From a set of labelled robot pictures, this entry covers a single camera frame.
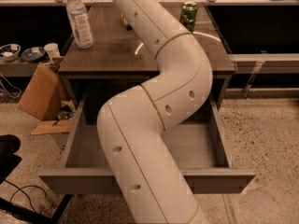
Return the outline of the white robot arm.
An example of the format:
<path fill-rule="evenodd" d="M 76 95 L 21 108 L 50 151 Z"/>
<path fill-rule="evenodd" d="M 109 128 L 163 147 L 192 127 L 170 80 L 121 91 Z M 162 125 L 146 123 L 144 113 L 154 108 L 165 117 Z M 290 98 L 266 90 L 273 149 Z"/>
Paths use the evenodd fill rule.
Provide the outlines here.
<path fill-rule="evenodd" d="M 130 211 L 144 224 L 208 224 L 162 134 L 193 115 L 212 86 L 197 39 L 156 0 L 113 0 L 160 73 L 109 99 L 97 131 Z"/>

